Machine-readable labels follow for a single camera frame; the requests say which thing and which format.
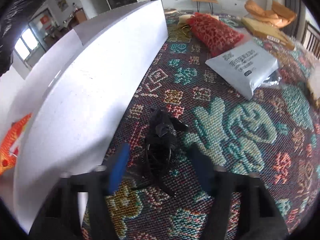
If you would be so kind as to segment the small wooden bench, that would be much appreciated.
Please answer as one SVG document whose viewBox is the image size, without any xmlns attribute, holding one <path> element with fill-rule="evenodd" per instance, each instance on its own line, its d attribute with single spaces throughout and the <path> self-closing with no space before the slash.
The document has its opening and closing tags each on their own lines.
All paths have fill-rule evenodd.
<svg viewBox="0 0 320 240">
<path fill-rule="evenodd" d="M 213 4 L 219 4 L 218 0 L 191 0 L 192 2 L 196 2 L 197 12 L 200 12 L 201 3 L 207 3 L 209 5 L 210 14 L 214 13 Z"/>
</svg>

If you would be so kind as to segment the grey wipes packet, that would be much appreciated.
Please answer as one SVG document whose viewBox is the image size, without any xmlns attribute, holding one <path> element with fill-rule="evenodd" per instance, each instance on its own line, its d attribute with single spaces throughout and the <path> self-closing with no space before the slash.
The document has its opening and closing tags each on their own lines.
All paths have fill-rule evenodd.
<svg viewBox="0 0 320 240">
<path fill-rule="evenodd" d="M 208 59 L 206 65 L 251 100 L 254 90 L 278 69 L 278 60 L 254 41 L 248 41 Z"/>
</svg>

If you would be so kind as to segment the red mesh pouch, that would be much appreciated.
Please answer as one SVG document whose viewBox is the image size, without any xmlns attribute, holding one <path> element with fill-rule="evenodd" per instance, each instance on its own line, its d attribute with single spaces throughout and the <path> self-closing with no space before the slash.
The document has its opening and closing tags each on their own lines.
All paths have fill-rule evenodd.
<svg viewBox="0 0 320 240">
<path fill-rule="evenodd" d="M 186 23 L 191 32 L 207 46 L 212 57 L 233 49 L 244 39 L 244 34 L 207 14 L 196 12 Z"/>
</svg>

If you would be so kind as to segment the yellow flat cardboard box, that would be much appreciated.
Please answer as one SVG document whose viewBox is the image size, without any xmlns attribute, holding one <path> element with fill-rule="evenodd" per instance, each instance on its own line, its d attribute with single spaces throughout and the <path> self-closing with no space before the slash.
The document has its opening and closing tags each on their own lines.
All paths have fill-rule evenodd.
<svg viewBox="0 0 320 240">
<path fill-rule="evenodd" d="M 294 43 L 278 28 L 248 17 L 242 17 L 241 22 L 253 36 L 281 44 L 289 50 L 295 49 Z"/>
</svg>

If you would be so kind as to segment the wooden slatted chair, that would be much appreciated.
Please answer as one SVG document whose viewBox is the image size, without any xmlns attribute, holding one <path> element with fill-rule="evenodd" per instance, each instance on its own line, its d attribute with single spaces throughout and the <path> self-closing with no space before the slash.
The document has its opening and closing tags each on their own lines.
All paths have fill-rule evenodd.
<svg viewBox="0 0 320 240">
<path fill-rule="evenodd" d="M 303 34 L 303 47 L 313 53 L 319 59 L 320 57 L 320 34 L 319 31 L 309 22 L 305 22 Z"/>
</svg>

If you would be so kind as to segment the white storage box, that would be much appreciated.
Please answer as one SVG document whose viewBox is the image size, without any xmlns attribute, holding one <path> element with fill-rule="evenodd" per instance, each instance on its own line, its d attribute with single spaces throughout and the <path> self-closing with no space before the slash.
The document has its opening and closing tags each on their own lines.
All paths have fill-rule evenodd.
<svg viewBox="0 0 320 240">
<path fill-rule="evenodd" d="M 33 67 L 7 118 L 32 113 L 1 196 L 29 232 L 60 176 L 103 162 L 139 84 L 168 38 L 163 4 L 119 7 L 69 31 Z"/>
</svg>

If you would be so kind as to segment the patterned woven table cloth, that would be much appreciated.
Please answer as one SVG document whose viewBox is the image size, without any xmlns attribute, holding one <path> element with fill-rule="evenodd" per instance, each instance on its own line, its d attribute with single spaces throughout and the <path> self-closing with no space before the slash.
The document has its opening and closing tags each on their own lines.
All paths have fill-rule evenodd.
<svg viewBox="0 0 320 240">
<path fill-rule="evenodd" d="M 319 61 L 300 43 L 288 50 L 268 40 L 256 43 L 277 58 L 280 84 L 259 87 L 246 100 L 206 65 L 210 53 L 189 30 L 178 28 L 179 13 L 166 17 L 169 37 L 142 79 L 107 150 L 131 145 L 127 170 L 143 167 L 151 107 L 166 107 L 188 125 L 178 135 L 177 157 L 163 181 L 135 190 L 124 179 L 106 198 L 119 239 L 199 239 L 213 199 L 201 188 L 184 149 L 196 144 L 228 171 L 258 172 L 286 223 L 295 230 L 319 193 L 319 112 L 306 83 Z"/>
</svg>

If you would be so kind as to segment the orange butterfly chair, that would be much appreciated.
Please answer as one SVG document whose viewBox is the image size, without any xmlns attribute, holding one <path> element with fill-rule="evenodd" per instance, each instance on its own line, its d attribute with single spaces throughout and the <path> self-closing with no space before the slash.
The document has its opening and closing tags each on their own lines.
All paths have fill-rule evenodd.
<svg viewBox="0 0 320 240">
<path fill-rule="evenodd" d="M 295 12 L 276 1 L 272 2 L 271 10 L 264 10 L 255 1 L 247 0 L 245 9 L 254 19 L 279 29 L 291 24 L 297 18 Z"/>
</svg>

